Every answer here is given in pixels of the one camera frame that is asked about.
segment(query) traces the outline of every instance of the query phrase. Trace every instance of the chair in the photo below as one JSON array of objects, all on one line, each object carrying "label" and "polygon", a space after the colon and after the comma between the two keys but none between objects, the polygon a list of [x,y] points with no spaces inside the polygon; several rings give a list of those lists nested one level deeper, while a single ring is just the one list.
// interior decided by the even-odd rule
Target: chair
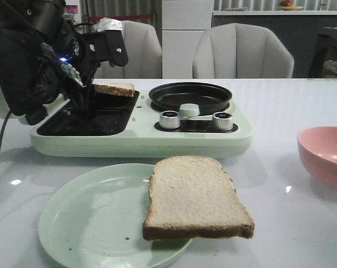
[{"label": "chair", "polygon": [[122,21],[128,64],[111,67],[103,62],[95,78],[161,78],[162,49],[155,29],[145,23]]},{"label": "chair", "polygon": [[193,78],[291,78],[294,60],[269,29],[230,23],[206,30],[193,60]]},{"label": "chair", "polygon": [[324,62],[323,78],[337,78],[337,60],[327,60]]}]

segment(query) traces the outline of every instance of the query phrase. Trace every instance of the bread slice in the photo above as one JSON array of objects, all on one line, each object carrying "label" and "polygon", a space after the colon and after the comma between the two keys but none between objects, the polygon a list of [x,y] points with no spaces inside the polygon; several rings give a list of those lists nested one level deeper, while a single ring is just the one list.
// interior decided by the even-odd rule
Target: bread slice
[{"label": "bread slice", "polygon": [[153,172],[144,239],[253,237],[253,219],[217,160],[173,156]]},{"label": "bread slice", "polygon": [[98,93],[111,94],[117,96],[134,97],[135,86],[132,83],[93,83],[94,89]]}]

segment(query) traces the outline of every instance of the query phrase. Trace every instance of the black pan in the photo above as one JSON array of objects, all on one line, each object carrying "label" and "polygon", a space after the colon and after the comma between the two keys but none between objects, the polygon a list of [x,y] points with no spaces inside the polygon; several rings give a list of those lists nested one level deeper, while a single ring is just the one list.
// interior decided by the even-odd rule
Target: black pan
[{"label": "black pan", "polygon": [[150,90],[154,108],[160,111],[179,111],[185,103],[197,104],[200,115],[213,114],[228,106],[232,93],[227,88],[198,82],[164,84]]}]

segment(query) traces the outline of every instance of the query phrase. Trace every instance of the countertop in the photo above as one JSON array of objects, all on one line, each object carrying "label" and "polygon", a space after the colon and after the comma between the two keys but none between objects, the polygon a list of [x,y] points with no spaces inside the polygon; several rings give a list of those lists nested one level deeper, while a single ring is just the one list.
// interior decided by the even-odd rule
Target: countertop
[{"label": "countertop", "polygon": [[[337,126],[337,80],[195,81],[230,89],[253,126],[254,140],[248,151],[219,161],[232,177],[256,229],[250,240],[194,239],[171,267],[337,268],[337,190],[309,175],[300,162],[296,142],[297,134],[305,128]],[[140,91],[176,80],[132,82]],[[31,146],[31,129],[12,119],[4,134],[0,268],[62,268],[38,238],[38,219],[49,198],[85,172],[159,160],[46,156]]]},{"label": "countertop", "polygon": [[334,10],[213,11],[213,16],[337,16]]}]

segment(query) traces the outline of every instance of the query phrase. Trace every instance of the bowl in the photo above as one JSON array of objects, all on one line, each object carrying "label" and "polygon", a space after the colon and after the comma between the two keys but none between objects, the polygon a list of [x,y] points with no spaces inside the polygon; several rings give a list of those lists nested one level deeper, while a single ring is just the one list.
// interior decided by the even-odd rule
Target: bowl
[{"label": "bowl", "polygon": [[301,6],[293,6],[293,7],[287,7],[287,6],[278,6],[281,10],[291,11],[291,10],[300,10],[304,7]]},{"label": "bowl", "polygon": [[337,127],[308,128],[298,134],[297,143],[306,170],[314,178],[337,188]]}]

